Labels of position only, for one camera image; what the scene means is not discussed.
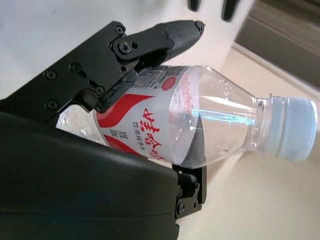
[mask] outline white bottle cap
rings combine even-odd
[[[302,97],[273,96],[270,100],[272,119],[264,152],[278,159],[304,161],[316,138],[316,104]]]

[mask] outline bolt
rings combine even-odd
[[[117,34],[124,34],[125,30],[121,26],[116,26],[115,31]]]
[[[102,87],[102,86],[97,86],[95,89],[94,89],[94,92],[98,95],[101,95],[105,92],[105,89]]]
[[[58,107],[58,102],[56,100],[49,100],[47,103],[46,103],[46,106],[49,108],[49,109],[56,109]]]
[[[57,77],[57,74],[52,70],[47,70],[43,74],[47,79],[55,79]]]
[[[169,34],[166,31],[163,32],[163,36],[165,39],[169,39]]]
[[[131,52],[131,47],[129,46],[129,44],[127,42],[124,41],[119,44],[119,50],[123,54],[129,54]]]
[[[71,63],[70,66],[69,66],[69,69],[71,72],[75,73],[75,74],[78,74],[81,72],[81,66],[79,63]]]

